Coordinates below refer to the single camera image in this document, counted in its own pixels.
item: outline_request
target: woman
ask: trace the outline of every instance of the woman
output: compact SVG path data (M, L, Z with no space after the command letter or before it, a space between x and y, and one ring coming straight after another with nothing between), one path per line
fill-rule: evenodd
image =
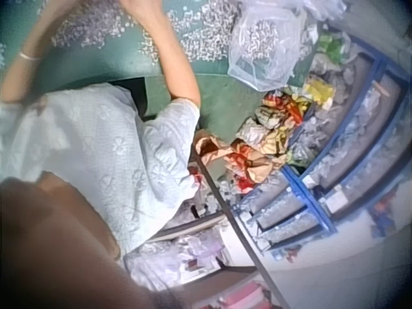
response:
M109 84L49 93L24 107L51 37L79 2L49 0L5 75L0 180L35 183L118 259L158 232L197 190L187 162L200 93L161 0L120 0L158 47L173 100L167 108L143 123L130 93Z

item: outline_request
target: plastic bag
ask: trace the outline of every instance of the plastic bag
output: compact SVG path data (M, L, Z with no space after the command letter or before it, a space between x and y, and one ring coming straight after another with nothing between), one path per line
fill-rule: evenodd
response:
M318 21L342 19L346 10L342 0L304 0L304 6Z
M291 11L248 4L235 25L228 75L258 91L286 84L299 59L301 20Z

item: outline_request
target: floor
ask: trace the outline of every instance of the floor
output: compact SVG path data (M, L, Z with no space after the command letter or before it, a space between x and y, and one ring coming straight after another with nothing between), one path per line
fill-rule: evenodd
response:
M198 75L201 92L201 128L230 143L243 121L261 105L264 93L227 76ZM146 78L146 115L155 115L170 101L163 77Z
M292 309L392 308L411 288L411 226L356 256L271 275Z

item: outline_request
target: crumpled wrapper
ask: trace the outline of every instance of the crumpled wrapper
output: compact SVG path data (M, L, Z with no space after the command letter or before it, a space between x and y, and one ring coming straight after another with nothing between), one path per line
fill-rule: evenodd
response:
M267 128L257 124L251 117L249 117L236 133L236 138L245 141L250 147L259 149L262 140L268 133L269 130Z
M259 151L264 155L283 155L288 149L290 130L281 127L269 133Z
M282 124L283 119L286 117L286 113L268 106L260 106L255 110L255 116L262 126L269 130L273 130Z
M273 169L273 163L259 151L241 140L232 143L234 153L225 157L226 168L240 177L246 177L253 183L263 182Z
M324 109L330 109L336 92L332 85L314 74L309 75L303 88L293 87L292 89L294 93L315 101Z
M194 148L205 165L233 152L230 145L206 130L196 132Z

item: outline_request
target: green table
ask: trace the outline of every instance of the green table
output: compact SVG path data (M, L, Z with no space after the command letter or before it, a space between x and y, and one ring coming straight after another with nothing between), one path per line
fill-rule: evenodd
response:
M207 0L164 0L164 10L176 10L183 15L183 6L197 12ZM0 42L6 44L5 61L8 65L19 51L30 28L37 18L42 0L25 1L19 5L4 5L0 12ZM139 28L127 28L120 38L108 37L106 45L100 50L96 46L81 48L53 49L40 65L35 80L37 91L84 86L96 82L107 82L133 77L149 77L161 74L160 66L139 52L143 41ZM313 55L299 62L297 73L291 83L299 85L306 77ZM192 63L196 74L226 75L228 60Z

